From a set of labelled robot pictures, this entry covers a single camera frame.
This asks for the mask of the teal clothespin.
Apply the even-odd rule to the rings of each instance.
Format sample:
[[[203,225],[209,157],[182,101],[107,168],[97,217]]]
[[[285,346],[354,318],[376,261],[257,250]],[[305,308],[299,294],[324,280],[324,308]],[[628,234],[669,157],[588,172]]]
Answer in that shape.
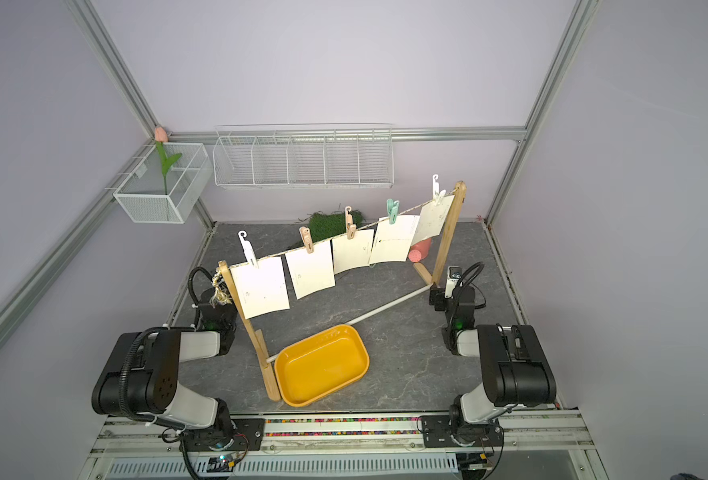
[[[399,207],[400,207],[400,202],[395,199],[388,199],[387,200],[387,214],[388,214],[388,221],[390,225],[393,225],[396,223],[398,216],[399,216]]]

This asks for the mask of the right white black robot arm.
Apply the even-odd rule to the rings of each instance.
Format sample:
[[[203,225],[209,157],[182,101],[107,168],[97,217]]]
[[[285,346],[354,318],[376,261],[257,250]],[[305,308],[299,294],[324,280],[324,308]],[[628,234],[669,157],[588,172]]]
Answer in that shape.
[[[553,404],[557,397],[555,376],[532,326],[476,323],[475,314],[486,307],[474,285],[483,270],[481,262],[466,270],[451,266],[446,285],[430,290],[430,304],[445,314],[445,347],[480,362],[481,383],[449,408],[449,438],[463,447],[481,444],[515,408]]]

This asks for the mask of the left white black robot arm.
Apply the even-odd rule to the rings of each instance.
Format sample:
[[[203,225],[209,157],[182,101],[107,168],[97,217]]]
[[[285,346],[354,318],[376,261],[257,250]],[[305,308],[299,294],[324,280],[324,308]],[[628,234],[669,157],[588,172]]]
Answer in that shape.
[[[211,287],[199,294],[195,276],[211,273],[197,266],[187,290],[195,316],[186,327],[163,325],[125,333],[117,340],[92,392],[99,415],[124,417],[172,429],[188,436],[186,447],[226,450],[237,437],[227,403],[204,396],[179,381],[180,365],[229,353],[237,332],[236,306],[214,298]]]

